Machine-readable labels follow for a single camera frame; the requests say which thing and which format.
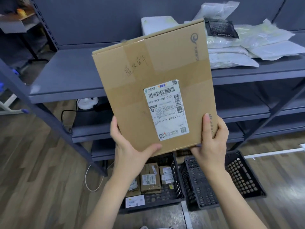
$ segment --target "plastic basket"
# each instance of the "plastic basket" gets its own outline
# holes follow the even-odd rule
[[[182,177],[178,169],[176,157],[173,153],[162,154],[148,159],[147,163],[157,162],[158,166],[169,165],[172,167],[174,177],[174,189],[170,189],[170,184],[161,185],[160,194],[144,194],[145,205],[125,208],[125,198],[121,204],[119,213],[127,214],[136,211],[143,211],[152,208],[159,208],[167,205],[178,204],[185,200],[185,192],[182,187]]]
[[[227,152],[225,168],[245,199],[267,196],[248,162],[239,151]],[[214,191],[194,157],[185,158],[180,172],[190,211],[219,206]]]

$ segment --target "hand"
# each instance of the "hand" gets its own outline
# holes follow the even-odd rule
[[[218,131],[212,139],[209,114],[203,116],[202,147],[192,147],[191,152],[207,178],[225,171],[224,158],[228,135],[229,130],[225,122],[218,117]]]
[[[148,158],[160,150],[162,145],[152,144],[143,152],[135,150],[130,142],[120,133],[115,116],[113,116],[110,124],[110,135],[116,142],[112,176],[121,178],[130,185],[140,174]]]

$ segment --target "person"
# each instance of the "person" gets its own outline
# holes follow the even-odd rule
[[[83,229],[111,229],[113,227],[130,184],[140,174],[148,158],[162,148],[161,144],[152,144],[143,152],[135,150],[120,134],[116,117],[112,119],[110,134],[117,144],[113,173],[105,184],[101,198],[86,220]],[[238,192],[229,173],[224,168],[228,134],[225,122],[218,117],[218,131],[215,138],[212,139],[210,118],[208,114],[205,114],[203,116],[202,147],[193,147],[191,152],[214,190],[229,227],[266,229],[266,226]]]

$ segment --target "white tape on floor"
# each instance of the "white tape on floor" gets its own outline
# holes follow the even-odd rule
[[[182,211],[183,211],[183,215],[184,215],[186,228],[187,229],[193,229],[191,217],[190,217],[190,214],[189,214],[189,209],[186,205],[185,200],[181,202],[181,207],[182,207]]]
[[[244,158],[246,158],[246,159],[253,158],[255,160],[255,158],[258,158],[258,157],[305,151],[305,144],[302,144],[300,146],[301,146],[301,148],[297,148],[297,149],[288,149],[288,150],[281,150],[281,151],[275,151],[275,152],[269,152],[269,153],[246,155],[246,156],[244,156]]]

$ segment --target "wood plank flooring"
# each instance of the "wood plank flooring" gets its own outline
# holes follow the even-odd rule
[[[60,118],[75,101],[47,103]],[[17,101],[14,109],[26,108]],[[64,114],[72,125],[74,113]],[[251,140],[243,155],[299,148],[305,133]],[[304,228],[305,153],[249,160],[268,197],[250,206],[269,228]],[[89,192],[84,183],[85,160],[33,114],[0,116],[0,228],[81,228],[99,199],[100,189]],[[90,169],[87,183],[97,188],[101,177]],[[227,228],[220,208],[191,212],[193,228]],[[180,205],[119,215],[114,228],[185,228]]]

